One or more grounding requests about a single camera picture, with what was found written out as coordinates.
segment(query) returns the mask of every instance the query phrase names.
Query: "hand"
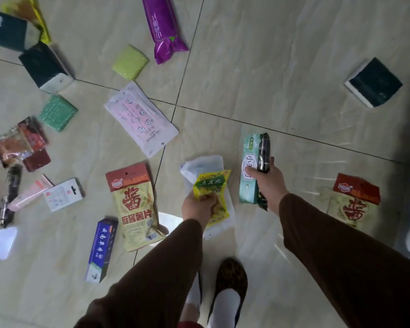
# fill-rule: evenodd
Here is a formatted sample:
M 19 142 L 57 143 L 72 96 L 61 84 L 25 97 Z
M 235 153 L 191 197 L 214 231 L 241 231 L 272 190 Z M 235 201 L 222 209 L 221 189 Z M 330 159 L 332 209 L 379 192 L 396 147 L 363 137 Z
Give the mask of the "hand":
M 266 197 L 270 210 L 276 215 L 279 214 L 279 203 L 281 199 L 289 193 L 284 183 L 282 172 L 274 165 L 275 158 L 271 157 L 270 170 L 267 174 L 252 167 L 246 166 L 246 174 L 255 178 L 260 192 Z
M 182 219 L 184 221 L 188 219 L 197 220 L 202 226 L 202 231 L 204 231 L 211 218 L 211 207 L 216 202 L 217 195 L 214 192 L 197 199 L 191 191 L 182 204 Z

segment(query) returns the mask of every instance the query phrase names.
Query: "brown sweater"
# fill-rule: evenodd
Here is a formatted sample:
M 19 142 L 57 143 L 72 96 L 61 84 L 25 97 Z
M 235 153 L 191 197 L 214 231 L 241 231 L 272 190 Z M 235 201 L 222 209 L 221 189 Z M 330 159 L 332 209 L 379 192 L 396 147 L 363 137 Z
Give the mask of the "brown sweater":
M 409 259 L 293 194 L 281 200 L 279 216 L 286 248 L 349 327 L 410 327 Z M 184 221 L 75 327 L 176 327 L 201 262 L 201 226 Z

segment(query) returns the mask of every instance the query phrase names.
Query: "brand logo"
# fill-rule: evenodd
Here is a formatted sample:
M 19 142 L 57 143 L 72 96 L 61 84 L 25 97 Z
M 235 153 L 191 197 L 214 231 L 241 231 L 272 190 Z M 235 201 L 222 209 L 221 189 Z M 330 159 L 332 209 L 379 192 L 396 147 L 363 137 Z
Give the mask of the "brand logo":
M 342 192 L 351 192 L 352 190 L 352 185 L 348 185 L 346 183 L 340 183 L 337 187 Z
M 123 185 L 123 178 L 121 179 L 115 179 L 114 182 L 112 182 L 112 187 L 119 188 Z

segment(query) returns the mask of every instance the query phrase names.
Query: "red and yellow snack bag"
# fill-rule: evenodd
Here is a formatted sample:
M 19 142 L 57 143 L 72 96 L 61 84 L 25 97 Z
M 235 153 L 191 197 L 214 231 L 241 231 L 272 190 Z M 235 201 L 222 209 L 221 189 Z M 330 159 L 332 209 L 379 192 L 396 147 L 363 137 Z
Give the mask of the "red and yellow snack bag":
M 360 177 L 339 174 L 327 214 L 356 229 L 371 218 L 381 201 L 379 187 Z
M 120 232 L 127 252 L 164 239 L 157 230 L 153 210 L 153 188 L 144 163 L 106 173 L 109 189 L 119 215 Z

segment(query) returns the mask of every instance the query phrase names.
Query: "teal box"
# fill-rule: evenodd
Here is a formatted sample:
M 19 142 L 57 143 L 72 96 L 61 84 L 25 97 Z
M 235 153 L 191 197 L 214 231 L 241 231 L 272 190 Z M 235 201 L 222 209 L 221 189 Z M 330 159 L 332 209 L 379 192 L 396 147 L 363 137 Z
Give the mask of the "teal box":
M 260 148 L 260 134 L 248 135 L 243 142 L 243 160 L 241 163 L 240 177 L 240 202 L 250 204 L 258 203 L 258 184 L 257 180 L 247 175 L 244 171 L 246 166 L 257 169 L 258 153 Z

